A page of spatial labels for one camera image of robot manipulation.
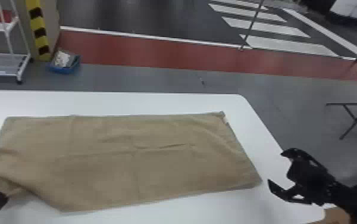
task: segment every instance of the yellow and black striped pillar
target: yellow and black striped pillar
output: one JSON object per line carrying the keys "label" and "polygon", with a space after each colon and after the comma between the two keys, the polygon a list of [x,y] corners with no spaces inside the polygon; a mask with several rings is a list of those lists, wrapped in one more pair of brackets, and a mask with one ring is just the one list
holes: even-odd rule
{"label": "yellow and black striped pillar", "polygon": [[41,9],[40,0],[26,0],[27,10],[30,16],[30,26],[32,28],[36,49],[41,61],[51,60],[51,50],[46,35],[46,27]]}

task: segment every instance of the blue basket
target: blue basket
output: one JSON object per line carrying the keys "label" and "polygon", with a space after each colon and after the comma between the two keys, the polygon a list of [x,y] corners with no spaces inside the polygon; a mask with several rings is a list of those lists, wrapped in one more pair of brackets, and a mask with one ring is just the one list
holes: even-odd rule
{"label": "blue basket", "polygon": [[50,71],[53,71],[55,73],[59,73],[59,74],[72,74],[74,72],[74,70],[79,66],[80,61],[81,61],[81,56],[76,56],[76,60],[74,61],[74,63],[71,65],[71,67],[66,68],[66,67],[56,67],[56,66],[52,66],[51,64],[49,64],[49,69]]}

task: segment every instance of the white table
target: white table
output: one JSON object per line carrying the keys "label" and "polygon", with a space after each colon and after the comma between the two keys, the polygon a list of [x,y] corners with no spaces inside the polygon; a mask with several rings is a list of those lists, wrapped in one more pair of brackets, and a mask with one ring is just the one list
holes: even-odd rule
{"label": "white table", "polygon": [[239,95],[144,94],[102,92],[0,91],[0,128],[6,116],[181,114],[224,111],[263,184],[236,191],[210,193],[139,206],[80,213],[61,213],[35,197],[11,202],[0,223],[309,223],[321,220],[317,206],[287,203],[272,195],[271,178],[284,187],[290,162],[246,99]]}

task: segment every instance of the white crosswalk stripe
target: white crosswalk stripe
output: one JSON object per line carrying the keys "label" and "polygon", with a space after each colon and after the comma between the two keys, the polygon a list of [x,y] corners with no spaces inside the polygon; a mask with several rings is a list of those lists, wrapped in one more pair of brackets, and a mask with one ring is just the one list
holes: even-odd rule
{"label": "white crosswalk stripe", "polygon": [[[215,4],[209,4],[215,11],[221,12],[221,13],[229,13],[229,14],[235,14],[235,15],[245,15],[249,17],[253,17],[255,15],[255,11],[253,10],[243,10],[241,8],[234,8],[234,7],[227,7],[227,6],[222,6],[222,5],[215,5]],[[258,18],[263,18],[266,20],[275,20],[275,21],[280,21],[280,22],[286,22],[283,18],[279,17],[278,15],[275,14],[270,14],[270,13],[259,13]]]}
{"label": "white crosswalk stripe", "polygon": [[259,36],[248,36],[247,43],[253,48],[270,49],[276,51],[288,51],[304,54],[317,54],[337,57],[338,55],[323,45],[314,43],[302,43],[285,41],[272,38],[261,38]]}
{"label": "white crosswalk stripe", "polygon": [[[248,29],[251,23],[249,20],[239,20],[237,18],[228,18],[228,17],[223,17],[223,20],[226,21],[226,23],[228,23],[228,25],[230,25],[231,27],[237,27],[243,29]],[[304,38],[310,38],[309,35],[300,31],[299,29],[289,26],[279,26],[279,25],[273,25],[268,23],[255,22],[255,24],[253,24],[252,29],[264,31],[264,32],[280,33],[285,35],[302,36]]]}
{"label": "white crosswalk stripe", "polygon": [[[219,2],[225,3],[225,4],[231,4],[232,7],[228,7],[225,5],[218,5]],[[209,4],[209,6],[216,12],[244,16],[244,17],[241,17],[241,19],[239,19],[239,17],[231,18],[231,17],[224,16],[222,14],[222,19],[229,26],[244,29],[243,32],[239,33],[239,35],[242,38],[244,38],[245,37],[244,34],[248,31],[248,28],[251,25],[251,20],[252,20],[251,17],[253,17],[255,15],[256,10],[246,10],[244,8],[236,7],[236,5],[241,5],[241,6],[246,6],[246,7],[256,9],[258,7],[258,4],[251,3],[251,2],[245,2],[245,1],[239,1],[239,0],[211,0],[211,3],[216,3],[216,4]],[[264,20],[279,21],[279,22],[282,22],[283,24],[287,23],[286,20],[284,20],[283,18],[281,18],[280,16],[278,16],[276,14],[266,13],[264,10],[268,10],[268,8],[263,7],[262,10],[263,11],[259,12],[258,18],[261,18]],[[355,53],[357,52],[357,48],[353,47],[352,44],[347,44],[347,42],[343,41],[343,39],[341,37],[332,35],[331,33],[329,33],[329,31],[326,31],[326,29],[322,29],[320,25],[316,25],[315,23],[313,23],[311,20],[308,20],[303,15],[301,15],[299,13],[294,13],[293,10],[284,10],[284,11],[289,13],[293,17],[298,18],[299,20],[305,22],[306,24],[312,26],[313,28],[319,30],[323,34],[334,39],[339,44],[350,49],[351,51],[353,51]],[[308,34],[306,34],[305,32],[301,31],[300,29],[298,29],[296,27],[270,24],[267,21],[261,22],[260,20],[257,20],[253,24],[252,30],[257,30],[257,31],[263,32],[263,34],[260,33],[263,37],[252,36],[252,35],[248,37],[246,42],[252,48],[339,57],[335,52],[333,52],[332,50],[330,50],[329,48],[327,48],[324,45],[315,44],[315,43],[298,42],[298,41],[287,41],[284,39],[276,39],[279,35],[275,35],[275,34],[298,36],[298,37],[302,37],[302,38],[311,38]]]}
{"label": "white crosswalk stripe", "polygon": [[233,4],[233,5],[241,5],[241,6],[246,6],[246,7],[251,7],[251,8],[258,8],[259,4],[252,3],[252,2],[245,2],[245,1],[239,1],[239,0],[212,0],[215,2],[222,2],[222,3],[228,3],[228,4]]}

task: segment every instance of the concrete floor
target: concrete floor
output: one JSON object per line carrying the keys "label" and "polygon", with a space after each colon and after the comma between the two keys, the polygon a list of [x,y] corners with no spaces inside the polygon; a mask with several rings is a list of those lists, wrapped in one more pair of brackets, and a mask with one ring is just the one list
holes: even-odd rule
{"label": "concrete floor", "polygon": [[0,89],[240,94],[282,149],[301,148],[342,182],[357,183],[357,127],[340,141],[351,119],[342,108],[325,107],[327,102],[357,102],[355,81],[91,64],[60,75],[45,63],[29,65],[21,86],[0,81]]}

